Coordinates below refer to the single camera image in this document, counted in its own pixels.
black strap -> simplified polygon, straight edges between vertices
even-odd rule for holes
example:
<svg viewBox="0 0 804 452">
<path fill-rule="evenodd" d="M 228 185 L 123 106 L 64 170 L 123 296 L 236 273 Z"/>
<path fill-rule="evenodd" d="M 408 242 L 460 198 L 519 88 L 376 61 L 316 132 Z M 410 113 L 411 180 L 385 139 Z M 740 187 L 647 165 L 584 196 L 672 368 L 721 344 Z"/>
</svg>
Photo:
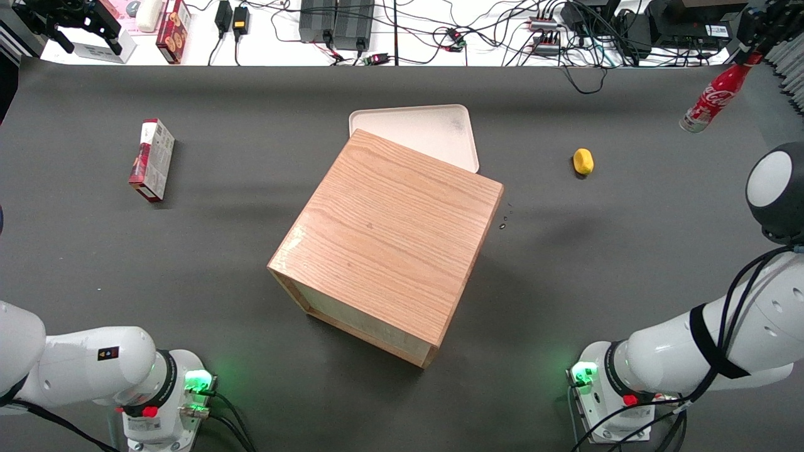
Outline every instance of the black strap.
<svg viewBox="0 0 804 452">
<path fill-rule="evenodd" d="M 639 403 L 650 402 L 654 398 L 653 392 L 634 391 L 633 389 L 629 388 L 625 381 L 621 380 L 620 376 L 617 374 L 617 369 L 614 366 L 614 352 L 617 350 L 617 347 L 622 344 L 622 342 L 623 341 L 621 340 L 612 342 L 611 345 L 609 345 L 609 349 L 605 351 L 605 355 L 603 357 L 605 374 L 609 378 L 609 383 L 614 389 L 614 392 L 616 392 L 620 397 L 631 395 L 636 396 Z"/>
<path fill-rule="evenodd" d="M 17 392 L 25 386 L 25 380 L 28 379 L 28 375 L 26 374 L 22 380 L 18 381 L 17 384 L 11 387 L 5 394 L 0 396 L 0 408 L 8 405 L 11 403 L 14 398 L 17 396 Z"/>
<path fill-rule="evenodd" d="M 162 405 L 167 402 L 168 397 L 170 397 L 170 394 L 173 392 L 173 387 L 176 385 L 176 374 L 178 373 L 176 369 L 176 361 L 167 350 L 157 350 L 157 353 L 162 355 L 162 358 L 165 359 L 165 364 L 167 365 L 165 382 L 162 383 L 162 387 L 159 389 L 159 392 L 157 392 L 156 395 L 151 397 L 145 403 L 133 406 L 123 406 L 123 411 L 131 417 L 142 417 L 142 410 L 147 406 L 161 408 Z"/>
<path fill-rule="evenodd" d="M 696 306 L 690 311 L 690 332 L 692 333 L 692 340 L 695 341 L 695 345 L 698 346 L 701 355 L 717 373 L 726 378 L 734 380 L 751 375 L 740 366 L 729 361 L 726 355 L 717 347 L 715 341 L 712 340 L 712 335 L 709 334 L 704 321 L 705 306 L 706 303 Z"/>
</svg>

gray table surface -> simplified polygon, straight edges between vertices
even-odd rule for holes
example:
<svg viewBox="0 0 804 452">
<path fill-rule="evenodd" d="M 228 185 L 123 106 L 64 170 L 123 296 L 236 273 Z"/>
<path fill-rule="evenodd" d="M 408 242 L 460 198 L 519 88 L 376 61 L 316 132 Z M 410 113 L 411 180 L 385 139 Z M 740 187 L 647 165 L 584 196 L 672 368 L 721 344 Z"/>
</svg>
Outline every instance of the gray table surface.
<svg viewBox="0 0 804 452">
<path fill-rule="evenodd" d="M 743 196 L 767 151 L 746 103 L 705 134 L 677 124 L 720 70 L 611 71 L 581 96 L 552 68 L 28 60 L 0 126 L 0 296 L 50 334 L 137 325 L 195 351 L 262 451 L 566 451 L 564 369 L 583 347 L 718 298 L 771 246 Z M 600 78 L 573 75 L 585 88 Z M 469 108 L 481 173 L 506 194 L 422 372 L 306 317 L 265 264 L 346 142 L 349 113 L 445 103 Z M 158 206 L 126 183 L 147 117 L 178 139 Z M 596 159 L 586 180 L 568 162 L 581 146 Z M 708 394 L 685 450 L 798 450 L 802 383 L 795 370 Z M 57 413 L 99 438 L 115 430 L 92 403 Z M 198 452 L 236 450 L 219 425 L 203 430 Z M 4 417 L 0 432 L 4 452 L 93 450 L 32 416 Z"/>
</svg>

green led light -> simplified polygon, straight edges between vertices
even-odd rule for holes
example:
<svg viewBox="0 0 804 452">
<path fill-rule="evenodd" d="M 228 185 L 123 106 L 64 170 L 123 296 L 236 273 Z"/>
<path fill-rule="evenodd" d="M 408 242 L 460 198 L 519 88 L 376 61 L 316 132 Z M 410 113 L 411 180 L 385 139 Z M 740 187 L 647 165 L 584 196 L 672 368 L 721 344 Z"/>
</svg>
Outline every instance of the green led light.
<svg viewBox="0 0 804 452">
<path fill-rule="evenodd" d="M 184 376 L 184 389 L 187 391 L 206 391 L 211 389 L 212 374 L 201 369 L 189 371 Z"/>
<path fill-rule="evenodd" d="M 575 376 L 575 381 L 579 386 L 591 384 L 596 373 L 597 365 L 595 363 L 585 363 L 581 361 L 572 366 L 572 374 Z"/>
</svg>

white lid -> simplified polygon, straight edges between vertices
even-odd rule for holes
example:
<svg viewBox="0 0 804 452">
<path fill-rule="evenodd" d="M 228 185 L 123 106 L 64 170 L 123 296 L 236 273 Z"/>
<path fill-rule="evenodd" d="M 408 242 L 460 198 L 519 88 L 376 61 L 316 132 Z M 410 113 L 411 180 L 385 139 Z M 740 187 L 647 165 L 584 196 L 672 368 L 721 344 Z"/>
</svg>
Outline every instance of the white lid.
<svg viewBox="0 0 804 452">
<path fill-rule="evenodd" d="M 349 134 L 357 129 L 473 173 L 480 169 L 469 110 L 463 105 L 358 110 L 349 116 Z"/>
</svg>

coca-cola bottle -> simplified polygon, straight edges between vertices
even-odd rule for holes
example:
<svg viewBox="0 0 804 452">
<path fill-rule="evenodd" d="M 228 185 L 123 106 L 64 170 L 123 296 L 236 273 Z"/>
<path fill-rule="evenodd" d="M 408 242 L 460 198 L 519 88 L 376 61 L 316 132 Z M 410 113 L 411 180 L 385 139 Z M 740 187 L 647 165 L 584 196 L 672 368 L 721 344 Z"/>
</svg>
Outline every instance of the coca-cola bottle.
<svg viewBox="0 0 804 452">
<path fill-rule="evenodd" d="M 698 102 L 687 110 L 679 125 L 687 132 L 703 132 L 716 114 L 720 113 L 743 87 L 745 76 L 762 61 L 762 54 L 754 52 L 744 64 L 734 64 L 717 76 L 704 89 Z"/>
</svg>

